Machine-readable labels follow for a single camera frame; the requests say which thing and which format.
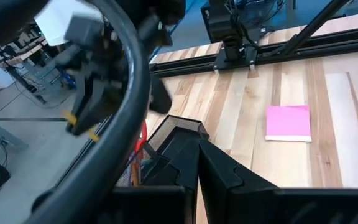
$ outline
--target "mesh basket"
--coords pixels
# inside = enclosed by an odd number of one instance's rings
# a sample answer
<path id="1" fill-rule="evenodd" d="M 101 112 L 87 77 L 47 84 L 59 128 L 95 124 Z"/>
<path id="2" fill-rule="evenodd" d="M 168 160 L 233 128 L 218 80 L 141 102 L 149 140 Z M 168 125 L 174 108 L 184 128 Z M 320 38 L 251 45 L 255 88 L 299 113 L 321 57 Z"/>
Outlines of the mesh basket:
<path id="1" fill-rule="evenodd" d="M 177 153 L 175 151 L 170 151 L 166 154 L 164 152 L 167 152 L 166 149 L 169 147 L 171 140 L 179 132 L 187 133 L 184 139 L 181 139 L 183 144 L 189 138 L 209 139 L 209 134 L 201 121 L 168 115 L 142 148 L 142 180 L 149 174 L 151 175 L 149 171 L 153 167 L 156 168 L 154 172 L 157 172 L 156 170 L 162 169 L 169 162 L 169 159 L 175 156 Z"/>
<path id="2" fill-rule="evenodd" d="M 201 121 L 168 115 L 140 150 L 132 153 L 117 186 L 130 187 L 140 183 L 151 167 L 155 166 L 158 160 L 161 162 L 163 159 L 161 155 L 178 131 L 190 134 L 186 135 L 186 138 L 209 139 L 209 134 Z M 142 133 L 143 136 L 147 136 L 147 132 L 142 131 Z"/>
<path id="3" fill-rule="evenodd" d="M 162 153 L 164 142 L 176 129 L 191 131 L 202 139 L 209 139 L 209 134 L 201 121 L 168 115 L 148 140 L 153 150 Z"/>

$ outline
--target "black metal frame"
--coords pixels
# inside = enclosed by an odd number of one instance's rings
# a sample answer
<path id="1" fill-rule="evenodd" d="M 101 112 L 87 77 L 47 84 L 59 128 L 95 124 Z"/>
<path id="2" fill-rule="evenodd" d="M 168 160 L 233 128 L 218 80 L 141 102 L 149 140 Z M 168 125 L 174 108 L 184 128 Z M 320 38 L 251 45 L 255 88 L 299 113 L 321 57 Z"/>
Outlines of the black metal frame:
<path id="1" fill-rule="evenodd" d="M 223 42 L 223 47 L 217 54 L 152 64 L 150 72 L 163 78 L 358 52 L 358 29 L 311 37 L 346 2 L 348 0 L 332 0 L 299 34 L 294 35 L 289 41 L 263 45 L 260 48 L 244 47 L 243 56 L 237 60 L 227 59 L 227 49 L 225 48 L 231 46 Z"/>

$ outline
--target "pink sticky note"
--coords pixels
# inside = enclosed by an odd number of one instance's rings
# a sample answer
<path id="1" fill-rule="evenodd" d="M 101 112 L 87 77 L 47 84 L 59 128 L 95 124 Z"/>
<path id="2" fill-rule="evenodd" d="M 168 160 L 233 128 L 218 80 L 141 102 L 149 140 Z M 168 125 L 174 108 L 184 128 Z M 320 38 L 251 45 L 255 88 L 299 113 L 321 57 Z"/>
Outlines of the pink sticky note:
<path id="1" fill-rule="evenodd" d="M 269 106 L 266 118 L 267 141 L 311 142 L 309 106 Z"/>

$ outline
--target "concrete floor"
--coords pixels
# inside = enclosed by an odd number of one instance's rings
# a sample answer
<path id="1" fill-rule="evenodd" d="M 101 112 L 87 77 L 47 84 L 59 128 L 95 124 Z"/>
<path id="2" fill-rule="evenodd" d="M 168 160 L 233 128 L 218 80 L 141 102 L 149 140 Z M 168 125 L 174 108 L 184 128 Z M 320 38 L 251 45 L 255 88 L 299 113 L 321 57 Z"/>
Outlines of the concrete floor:
<path id="1" fill-rule="evenodd" d="M 209 43 L 200 13 L 200 7 L 204 3 L 205 1 L 195 0 L 172 34 L 175 44 L 162 48 L 160 53 Z M 298 22 L 294 26 L 308 23 L 327 3 L 328 0 L 298 0 L 296 10 Z M 357 14 L 358 8 L 347 13 Z M 284 22 L 283 8 L 274 18 L 273 23 L 282 26 Z M 17 89 L 15 85 L 11 85 L 0 91 L 0 118 L 60 117 L 62 110 L 70 109 L 74 101 L 74 94 L 68 92 L 59 98 L 50 99 L 46 105 L 57 105 L 64 97 L 69 96 L 60 106 L 43 109 L 24 95 L 32 98 L 21 86 Z M 0 126 L 29 145 L 27 149 L 8 149 L 7 169 L 12 177 L 0 191 L 0 224 L 22 223 L 29 216 L 30 207 L 36 196 L 56 183 L 78 154 L 87 137 L 74 138 L 67 134 L 65 123 L 0 121 Z M 3 160 L 4 153 L 0 150 L 0 163 Z"/>

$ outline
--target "wooden table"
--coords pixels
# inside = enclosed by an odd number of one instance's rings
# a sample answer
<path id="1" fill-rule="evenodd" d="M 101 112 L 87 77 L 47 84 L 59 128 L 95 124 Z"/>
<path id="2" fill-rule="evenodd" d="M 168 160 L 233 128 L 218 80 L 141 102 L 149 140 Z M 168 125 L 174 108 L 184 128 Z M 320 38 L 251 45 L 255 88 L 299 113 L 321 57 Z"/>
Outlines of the wooden table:
<path id="1" fill-rule="evenodd" d="M 33 42 L 29 43 L 27 46 L 25 46 L 23 49 L 21 49 L 22 54 L 9 59 L 6 61 L 10 66 L 17 65 L 19 63 L 23 63 L 27 58 L 29 58 L 32 54 L 39 51 L 43 46 L 47 45 L 48 42 L 45 39 L 45 37 L 39 37 L 38 39 L 34 40 Z M 0 68 L 6 68 L 7 65 L 5 62 L 0 63 Z"/>
<path id="2" fill-rule="evenodd" d="M 260 45 L 289 40 L 276 31 Z M 315 35 L 358 28 L 358 15 L 327 21 Z M 218 52 L 209 44 L 158 55 L 167 62 Z M 210 141 L 279 187 L 358 188 L 358 53 L 165 78 L 170 114 L 201 120 Z M 267 142 L 269 105 L 309 105 L 312 142 Z M 149 133 L 163 116 L 149 113 Z M 206 223 L 202 196 L 198 223 Z"/>

